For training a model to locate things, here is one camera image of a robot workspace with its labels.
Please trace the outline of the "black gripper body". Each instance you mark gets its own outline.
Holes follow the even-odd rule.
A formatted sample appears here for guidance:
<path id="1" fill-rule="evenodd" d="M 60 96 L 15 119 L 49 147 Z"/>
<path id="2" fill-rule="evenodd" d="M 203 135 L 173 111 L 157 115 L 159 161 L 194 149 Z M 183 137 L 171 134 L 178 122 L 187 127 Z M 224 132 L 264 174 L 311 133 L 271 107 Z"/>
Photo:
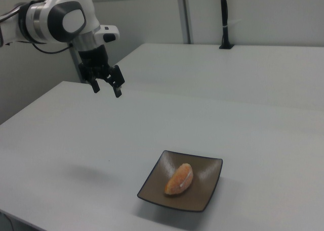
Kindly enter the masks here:
<path id="1" fill-rule="evenodd" d="M 103 79 L 106 82 L 113 83 L 110 79 L 110 66 L 108 64 L 108 55 L 104 45 L 89 50 L 78 51 L 81 63 L 78 65 L 82 79 L 88 83 L 93 83 L 96 79 Z"/>

